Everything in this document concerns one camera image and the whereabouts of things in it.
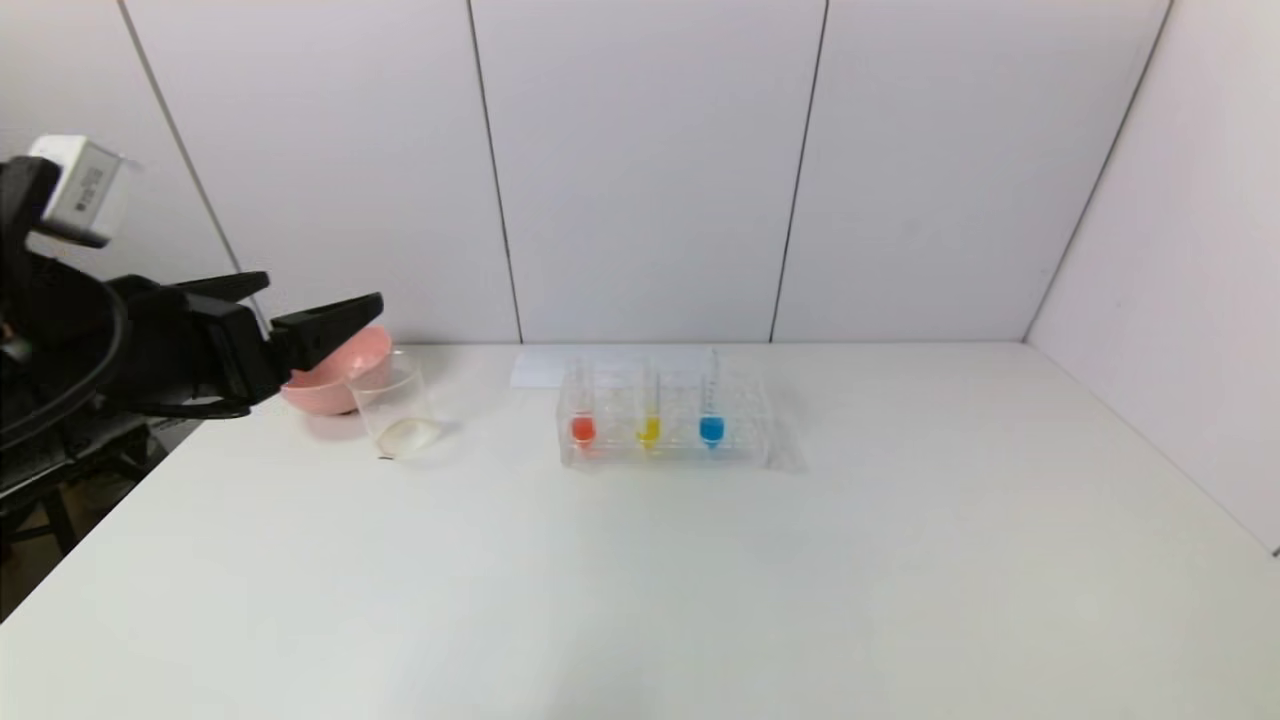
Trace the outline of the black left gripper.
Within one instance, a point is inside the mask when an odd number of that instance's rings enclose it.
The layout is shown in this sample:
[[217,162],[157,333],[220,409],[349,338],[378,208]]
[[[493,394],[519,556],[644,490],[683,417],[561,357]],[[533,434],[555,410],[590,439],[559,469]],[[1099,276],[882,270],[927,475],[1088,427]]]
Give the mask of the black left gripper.
[[109,281],[124,301],[131,333],[119,369],[100,391],[106,405],[170,419],[246,416],[278,392],[278,369],[315,369],[384,310],[374,292],[274,316],[268,347],[243,301],[269,286],[266,272],[175,284],[142,275]]

